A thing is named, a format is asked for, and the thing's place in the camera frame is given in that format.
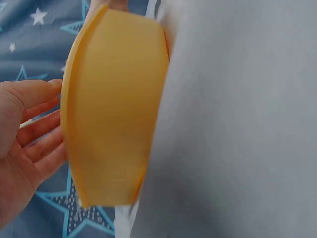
finger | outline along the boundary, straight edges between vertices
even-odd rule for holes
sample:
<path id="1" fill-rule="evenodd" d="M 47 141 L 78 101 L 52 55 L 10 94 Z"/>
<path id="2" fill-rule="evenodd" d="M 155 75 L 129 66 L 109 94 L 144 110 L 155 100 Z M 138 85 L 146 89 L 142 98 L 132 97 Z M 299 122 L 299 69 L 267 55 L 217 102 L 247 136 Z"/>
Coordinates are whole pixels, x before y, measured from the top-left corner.
<path id="1" fill-rule="evenodd" d="M 67 160 L 65 142 L 60 144 L 53 152 L 45 156 L 34 165 L 40 175 L 40 183 L 43 183 L 53 175 Z"/>
<path id="2" fill-rule="evenodd" d="M 59 126 L 53 130 L 50 134 L 41 138 L 39 141 L 24 147 L 24 152 L 27 157 L 33 162 L 38 162 L 46 155 L 51 153 L 64 141 L 61 127 Z"/>
<path id="3" fill-rule="evenodd" d="M 53 113 L 42 117 L 31 124 L 26 125 L 19 129 L 17 133 L 17 140 L 21 147 L 27 146 L 34 140 L 49 133 L 60 125 L 60 111 L 57 110 Z"/>
<path id="4" fill-rule="evenodd" d="M 42 80 L 24 80 L 1 84 L 1 90 L 11 94 L 12 100 L 23 109 L 35 107 L 41 103 L 53 100 L 61 91 L 62 80 L 49 82 Z"/>
<path id="5" fill-rule="evenodd" d="M 59 104 L 59 98 L 56 97 L 52 101 L 39 104 L 29 109 L 25 109 L 23 111 L 23 118 L 21 123 L 24 123 L 28 121 L 29 119 L 32 119 L 33 117 L 36 117 L 44 112 L 47 112 L 48 110 L 56 107 L 58 104 Z"/>

fingernail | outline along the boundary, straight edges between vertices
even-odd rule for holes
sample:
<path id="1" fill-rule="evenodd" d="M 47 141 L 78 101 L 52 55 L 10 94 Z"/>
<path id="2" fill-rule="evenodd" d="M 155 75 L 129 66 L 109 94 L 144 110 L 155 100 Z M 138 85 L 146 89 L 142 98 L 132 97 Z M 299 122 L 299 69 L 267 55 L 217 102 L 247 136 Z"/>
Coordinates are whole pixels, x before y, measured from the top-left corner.
<path id="1" fill-rule="evenodd" d="M 61 80 L 61 79 L 52 79 L 52 80 L 49 81 L 49 83 L 52 83 L 52 84 L 57 86 L 57 85 L 62 84 L 63 80 Z"/>

star pattern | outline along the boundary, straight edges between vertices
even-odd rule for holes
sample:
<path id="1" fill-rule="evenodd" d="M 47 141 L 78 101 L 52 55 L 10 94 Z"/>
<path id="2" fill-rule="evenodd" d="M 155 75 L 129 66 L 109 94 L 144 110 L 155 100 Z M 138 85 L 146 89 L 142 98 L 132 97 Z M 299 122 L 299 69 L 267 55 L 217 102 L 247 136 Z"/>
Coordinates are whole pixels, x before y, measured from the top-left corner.
<path id="1" fill-rule="evenodd" d="M 89 10 L 89 4 L 85 0 L 82 0 L 82 20 L 64 25 L 60 29 L 63 31 L 67 31 L 68 33 L 71 33 L 73 35 L 77 35 L 80 29 L 84 25 L 88 10 Z"/>
<path id="2" fill-rule="evenodd" d="M 36 12 L 30 15 L 30 17 L 33 18 L 33 26 L 35 26 L 37 23 L 40 23 L 41 25 L 43 25 L 44 24 L 43 18 L 46 15 L 47 15 L 47 12 L 42 12 L 37 8 Z"/>
<path id="3" fill-rule="evenodd" d="M 70 168 L 68 168 L 65 192 L 36 192 L 35 194 L 64 213 L 62 238 L 75 237 L 85 226 L 91 226 L 114 236 L 114 224 L 102 207 L 89 207 L 86 210 L 81 207 Z"/>
<path id="4" fill-rule="evenodd" d="M 16 49 L 15 43 L 10 43 L 9 49 L 10 49 L 11 52 L 15 51 L 15 49 Z"/>
<path id="5" fill-rule="evenodd" d="M 22 66 L 21 66 L 20 73 L 19 73 L 19 75 L 17 76 L 17 78 L 16 78 L 15 81 L 30 80 L 30 79 L 40 79 L 40 80 L 43 80 L 43 79 L 45 79 L 47 76 L 48 76 L 48 74 L 46 73 L 46 74 L 41 74 L 41 75 L 38 75 L 38 76 L 28 77 L 27 74 L 26 74 L 25 68 L 24 68 L 24 66 L 22 65 Z"/>
<path id="6" fill-rule="evenodd" d="M 0 12 L 3 11 L 3 9 L 8 5 L 7 2 L 4 2 L 4 3 L 0 3 Z"/>

white star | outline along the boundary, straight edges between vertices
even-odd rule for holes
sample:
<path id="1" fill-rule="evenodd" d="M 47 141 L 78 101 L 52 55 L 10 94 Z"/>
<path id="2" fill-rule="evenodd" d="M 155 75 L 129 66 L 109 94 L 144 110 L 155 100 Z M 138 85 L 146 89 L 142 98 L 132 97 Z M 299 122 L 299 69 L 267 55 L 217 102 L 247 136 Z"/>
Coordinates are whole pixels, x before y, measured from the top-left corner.
<path id="1" fill-rule="evenodd" d="M 9 49 L 11 50 L 11 52 L 15 51 L 15 43 L 10 43 Z"/>
<path id="2" fill-rule="evenodd" d="M 37 23 L 40 23 L 41 25 L 44 24 L 43 17 L 45 17 L 47 12 L 41 12 L 38 8 L 36 9 L 36 12 L 31 14 L 30 17 L 34 19 L 33 26 L 35 26 Z"/>

light blue star outline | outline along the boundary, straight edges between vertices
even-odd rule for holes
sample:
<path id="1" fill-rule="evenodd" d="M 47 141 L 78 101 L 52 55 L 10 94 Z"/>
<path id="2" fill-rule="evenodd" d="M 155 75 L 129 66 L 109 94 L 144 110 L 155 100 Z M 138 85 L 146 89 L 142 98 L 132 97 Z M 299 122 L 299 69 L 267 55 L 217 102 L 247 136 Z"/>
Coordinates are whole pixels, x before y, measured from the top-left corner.
<path id="1" fill-rule="evenodd" d="M 85 18 L 87 15 L 86 12 L 88 11 L 88 9 L 89 9 L 89 4 L 85 0 L 82 0 L 82 4 L 81 4 L 82 20 L 76 21 L 76 22 L 68 24 L 68 25 L 64 25 L 60 29 L 63 31 L 67 31 L 73 35 L 77 35 L 79 33 L 80 29 L 82 28 L 82 26 L 84 25 Z"/>
<path id="2" fill-rule="evenodd" d="M 64 191 L 64 192 L 52 192 L 52 193 L 35 192 L 35 194 L 39 198 L 41 198 L 42 200 L 47 202 L 49 205 L 53 206 L 57 210 L 59 210 L 59 211 L 64 213 L 63 236 L 62 236 L 62 238 L 74 238 L 86 225 L 92 226 L 92 227 L 94 227 L 94 228 L 96 228 L 96 229 L 98 229 L 98 230 L 100 230 L 102 232 L 105 232 L 105 233 L 108 233 L 108 234 L 114 236 L 114 224 L 113 224 L 112 220 L 110 219 L 110 217 L 107 215 L 107 213 L 100 206 L 96 207 L 97 210 L 100 212 L 102 217 L 108 222 L 108 224 L 112 227 L 112 229 L 109 229 L 107 227 L 103 227 L 102 225 L 100 225 L 98 223 L 95 223 L 95 222 L 85 218 L 83 220 L 83 222 L 78 227 L 76 227 L 76 229 L 74 229 L 70 234 L 67 235 L 69 210 L 67 208 L 57 204 L 57 203 L 54 203 L 53 201 L 51 201 L 51 198 L 52 197 L 69 196 L 70 193 L 71 193 L 70 191 L 71 191 L 71 170 L 70 170 L 70 166 L 68 166 L 66 191 Z"/>
<path id="3" fill-rule="evenodd" d="M 0 3 L 0 12 L 8 5 L 8 2 Z"/>
<path id="4" fill-rule="evenodd" d="M 15 79 L 15 81 L 20 81 L 21 79 L 22 79 L 22 80 L 31 80 L 31 79 L 40 79 L 40 80 L 43 80 L 43 79 L 45 79 L 47 76 L 48 76 L 48 74 L 46 73 L 46 74 L 41 74 L 41 75 L 38 75 L 38 76 L 28 77 L 27 74 L 26 74 L 25 68 L 24 68 L 24 66 L 22 65 L 22 66 L 21 66 L 20 73 L 19 73 L 19 75 L 17 76 L 17 78 Z"/>

